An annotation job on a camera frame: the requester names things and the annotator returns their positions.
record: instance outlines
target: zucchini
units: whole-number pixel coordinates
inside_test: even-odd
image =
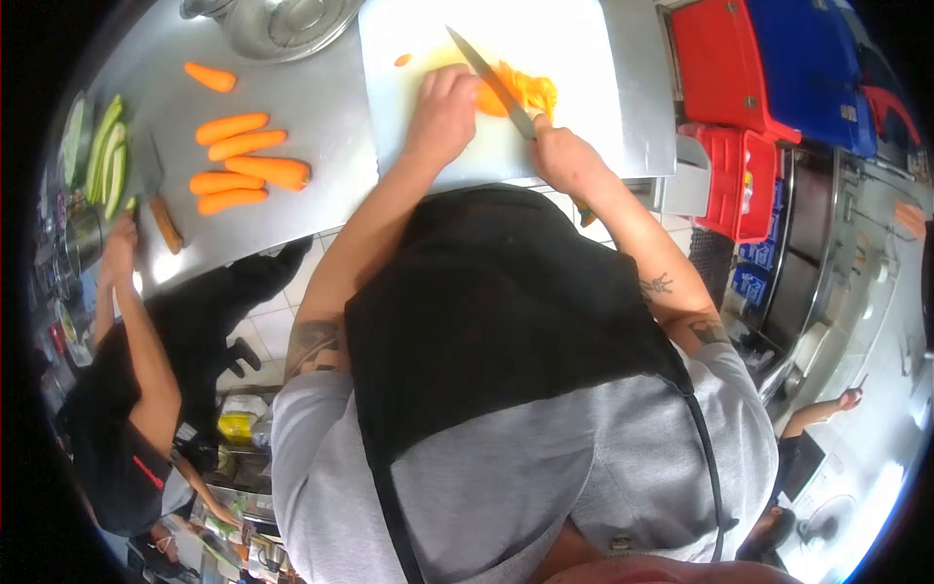
[[[88,176],[84,184],[84,196],[90,203],[100,201],[104,145],[110,135],[111,128],[117,122],[117,118],[122,111],[123,101],[120,99],[120,95],[117,94],[114,96],[113,101],[110,102],[110,106],[107,107],[101,125],[97,127],[97,132],[94,134],[94,140],[91,143],[91,156],[88,157]]]
[[[123,179],[126,176],[126,144],[121,143],[114,150],[111,158],[110,167],[112,168],[110,181],[105,193],[107,209],[104,213],[105,219],[110,221],[117,212],[117,205],[120,202],[120,193],[123,191]]]
[[[101,150],[102,167],[100,178],[98,179],[100,187],[97,189],[96,201],[108,205],[110,199],[107,195],[110,193],[110,180],[113,178],[114,152],[117,147],[126,141],[126,124],[118,121],[114,124],[110,135],[107,137],[104,149]]]

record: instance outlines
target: wooden knife handle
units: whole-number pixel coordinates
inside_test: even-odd
[[[168,246],[172,255],[178,255],[184,242],[175,225],[172,224],[168,211],[165,210],[163,198],[158,194],[152,195],[152,198],[149,199],[149,210],[152,211],[152,217],[156,220],[156,225],[159,226],[159,233],[162,234],[165,245]]]

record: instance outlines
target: chef's knife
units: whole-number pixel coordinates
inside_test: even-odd
[[[496,71],[493,71],[493,68],[483,60],[483,57],[480,56],[470,43],[464,40],[464,37],[458,35],[457,32],[450,26],[445,26],[447,33],[451,35],[451,38],[454,40],[454,44],[457,45],[458,49],[467,63],[474,68],[477,75],[479,75],[489,87],[496,93],[496,96],[500,98],[503,107],[506,108],[506,111],[509,112],[509,119],[513,121],[516,129],[522,134],[522,137],[526,141],[535,139],[535,126],[531,122],[529,114],[526,113],[526,110],[522,108],[522,105],[519,104],[518,100],[509,89],[506,88],[505,83],[502,82],[500,76],[496,75]],[[587,227],[595,219],[596,216],[593,214],[587,205],[574,201],[574,204],[577,205],[577,210],[581,215],[581,227]]]
[[[134,164],[143,181],[141,203],[149,203],[149,210],[152,212],[153,219],[156,220],[165,245],[168,246],[172,255],[177,255],[184,242],[169,218],[162,196],[159,195],[159,188],[163,184],[163,166],[159,161],[159,152],[152,140],[152,133],[149,130],[140,132],[134,138],[133,144]]]

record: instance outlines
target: peeled carrot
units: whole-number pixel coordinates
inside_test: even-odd
[[[281,144],[285,139],[285,130],[235,135],[212,144],[211,148],[207,149],[207,157],[213,162],[217,162],[231,156],[239,156],[240,154]]]
[[[300,191],[311,178],[311,167],[288,158],[261,158],[259,156],[234,156],[224,161],[227,170],[251,177],[262,178],[288,189]]]
[[[230,189],[261,189],[262,178],[248,177],[235,172],[203,172],[191,177],[189,187],[195,194],[229,191]]]
[[[209,69],[198,63],[185,63],[185,73],[201,81],[215,92],[227,93],[236,84],[236,76],[233,73]]]
[[[243,114],[231,118],[209,121],[198,128],[194,139],[203,146],[214,144],[232,135],[243,134],[251,130],[259,130],[269,121],[266,114]]]
[[[267,196],[269,195],[262,189],[230,189],[212,192],[198,199],[198,212],[202,215],[214,215],[230,207],[262,203]]]

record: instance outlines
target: black floor mat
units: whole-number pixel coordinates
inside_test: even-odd
[[[694,264],[714,301],[717,311],[723,306],[723,294],[727,291],[729,265],[736,244],[716,231],[695,227],[691,231],[691,252],[687,258]]]

